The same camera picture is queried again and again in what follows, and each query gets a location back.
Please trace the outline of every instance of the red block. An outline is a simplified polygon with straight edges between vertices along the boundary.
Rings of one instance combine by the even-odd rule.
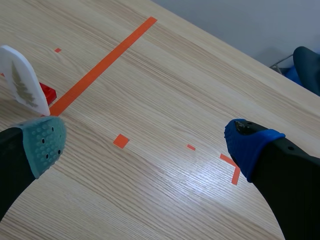
[[[54,90],[53,88],[51,88],[47,85],[44,85],[41,82],[40,82],[40,86],[41,86],[42,91],[45,95],[45,98],[46,98],[48,105],[52,104],[53,101],[57,98],[56,90]]]

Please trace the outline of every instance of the wood grain surface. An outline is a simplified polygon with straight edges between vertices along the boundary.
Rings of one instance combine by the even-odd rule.
[[[1,240],[283,240],[258,190],[231,183],[224,127],[245,118],[319,157],[316,95],[149,0],[0,0],[0,42],[61,97],[149,16],[61,114],[64,154],[10,208]],[[0,101],[1,130],[38,117],[2,76]]]

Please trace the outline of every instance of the orange tape marker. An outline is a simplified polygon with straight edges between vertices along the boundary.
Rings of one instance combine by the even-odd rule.
[[[227,157],[226,155],[223,155],[222,153],[220,154],[220,159],[226,161],[228,164],[231,164],[235,167],[231,183],[237,185],[241,172],[240,168],[235,164],[235,162],[231,158]]]
[[[134,44],[157,20],[149,17],[131,35],[113,49],[104,59],[92,68],[80,81],[69,89],[51,107],[52,116],[59,116],[87,87],[90,86],[111,64],[113,64],[132,44]]]
[[[123,136],[122,134],[119,134],[115,140],[113,141],[113,144],[116,145],[117,147],[123,149],[127,143],[129,142],[129,138]]]
[[[194,146],[190,145],[190,144],[188,144],[186,147],[187,147],[187,148],[190,148],[190,149],[193,150],[193,151],[196,150],[196,148],[195,148]]]

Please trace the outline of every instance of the white card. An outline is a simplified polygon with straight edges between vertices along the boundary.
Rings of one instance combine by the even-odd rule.
[[[33,67],[25,56],[12,47],[0,46],[0,73],[4,74],[9,88],[19,103],[42,115],[50,115],[46,96]]]

